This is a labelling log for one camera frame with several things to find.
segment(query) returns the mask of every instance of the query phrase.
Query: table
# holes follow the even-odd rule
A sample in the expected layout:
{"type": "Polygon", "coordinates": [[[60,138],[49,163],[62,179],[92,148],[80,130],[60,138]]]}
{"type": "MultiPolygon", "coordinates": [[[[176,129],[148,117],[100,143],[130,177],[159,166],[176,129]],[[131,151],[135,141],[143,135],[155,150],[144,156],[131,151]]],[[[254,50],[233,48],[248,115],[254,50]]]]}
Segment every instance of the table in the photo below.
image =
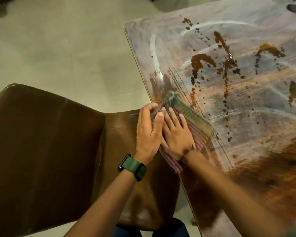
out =
{"type": "MultiPolygon", "coordinates": [[[[148,94],[176,90],[215,129],[209,161],[296,219],[296,14],[221,0],[124,26],[148,94]]],[[[201,179],[180,175],[202,236],[240,236],[201,179]]]]}

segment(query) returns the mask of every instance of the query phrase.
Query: leather chair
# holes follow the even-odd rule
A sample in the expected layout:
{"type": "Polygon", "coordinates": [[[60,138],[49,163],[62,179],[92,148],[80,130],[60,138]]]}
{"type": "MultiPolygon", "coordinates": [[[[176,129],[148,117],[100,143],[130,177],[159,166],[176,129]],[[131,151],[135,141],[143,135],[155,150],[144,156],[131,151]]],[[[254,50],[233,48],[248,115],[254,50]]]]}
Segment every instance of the leather chair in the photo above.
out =
{"type": "MultiPolygon", "coordinates": [[[[20,84],[0,93],[0,236],[75,221],[134,154],[139,110],[101,113],[20,84]]],[[[157,153],[119,224],[153,231],[171,221],[179,177],[157,153]]]]}

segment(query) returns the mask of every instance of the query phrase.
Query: hand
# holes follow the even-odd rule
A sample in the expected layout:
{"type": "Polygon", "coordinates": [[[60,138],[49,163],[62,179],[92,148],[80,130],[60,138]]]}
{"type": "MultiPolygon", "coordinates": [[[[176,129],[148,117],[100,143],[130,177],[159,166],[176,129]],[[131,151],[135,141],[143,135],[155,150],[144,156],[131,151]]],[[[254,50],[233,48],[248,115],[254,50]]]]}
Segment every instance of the hand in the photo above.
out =
{"type": "Polygon", "coordinates": [[[134,159],[149,164],[157,153],[162,140],[162,124],[164,115],[159,112],[151,126],[150,111],[157,109],[157,103],[149,103],[140,109],[137,123],[136,153],[134,159]]]}
{"type": "Polygon", "coordinates": [[[195,148],[193,136],[188,129],[186,119],[182,114],[179,114],[182,123],[181,125],[171,107],[169,108],[169,112],[172,119],[164,107],[161,111],[164,114],[165,119],[162,126],[165,139],[162,138],[161,146],[163,150],[173,158],[181,160],[186,153],[195,148]]]}

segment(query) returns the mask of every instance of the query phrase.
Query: person's left hand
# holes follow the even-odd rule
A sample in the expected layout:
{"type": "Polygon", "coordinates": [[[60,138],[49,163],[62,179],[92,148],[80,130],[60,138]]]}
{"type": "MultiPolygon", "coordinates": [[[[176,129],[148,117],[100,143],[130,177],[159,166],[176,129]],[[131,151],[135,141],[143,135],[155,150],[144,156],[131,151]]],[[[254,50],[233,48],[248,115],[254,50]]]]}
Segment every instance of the person's left hand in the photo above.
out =
{"type": "Polygon", "coordinates": [[[136,153],[134,159],[149,164],[157,153],[162,140],[164,115],[159,112],[151,125],[150,111],[157,109],[157,103],[149,103],[140,109],[137,123],[136,153]]]}

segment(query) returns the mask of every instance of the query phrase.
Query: smartwatch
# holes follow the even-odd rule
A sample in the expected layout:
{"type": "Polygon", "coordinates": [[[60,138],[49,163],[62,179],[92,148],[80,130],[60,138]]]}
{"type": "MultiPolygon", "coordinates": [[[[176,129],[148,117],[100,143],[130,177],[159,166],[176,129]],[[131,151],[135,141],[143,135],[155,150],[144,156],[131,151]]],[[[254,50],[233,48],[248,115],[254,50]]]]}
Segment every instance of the smartwatch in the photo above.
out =
{"type": "Polygon", "coordinates": [[[127,169],[132,172],[137,179],[141,181],[146,174],[146,166],[143,163],[132,158],[130,154],[127,154],[120,165],[118,166],[117,171],[121,172],[123,169],[127,169]]]}

